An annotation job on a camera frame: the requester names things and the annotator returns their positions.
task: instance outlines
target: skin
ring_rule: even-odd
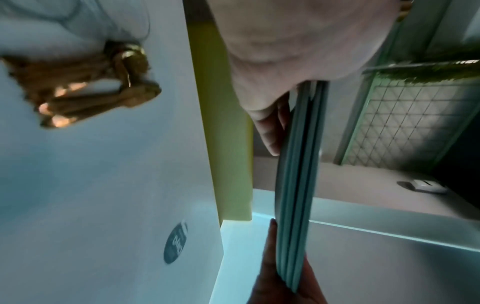
[[[288,289],[279,277],[275,259],[277,229],[277,222],[272,219],[268,228],[260,274],[256,278],[248,304],[327,304],[307,257],[303,261],[297,293]]]
[[[363,66],[400,12],[399,0],[208,0],[233,87],[272,155],[290,119],[288,91]]]

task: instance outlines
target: hand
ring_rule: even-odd
[[[277,274],[277,227],[277,222],[272,219],[266,237],[260,274],[256,278],[248,304],[327,304],[307,257],[303,260],[297,293],[293,293]]]
[[[272,155],[305,80],[334,80],[377,51],[399,0],[207,0],[230,60],[233,87]]]

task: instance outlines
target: metal grille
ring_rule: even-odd
[[[424,172],[478,112],[480,81],[374,80],[346,163]]]

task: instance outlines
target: round sticker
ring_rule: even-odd
[[[187,241],[188,232],[187,223],[181,221],[170,233],[166,240],[165,250],[163,252],[163,259],[165,263],[172,264],[180,256]]]

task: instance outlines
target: blue sticker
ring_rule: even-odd
[[[163,259],[165,263],[172,264],[180,256],[187,241],[188,227],[185,221],[181,221],[170,233],[166,240]]]

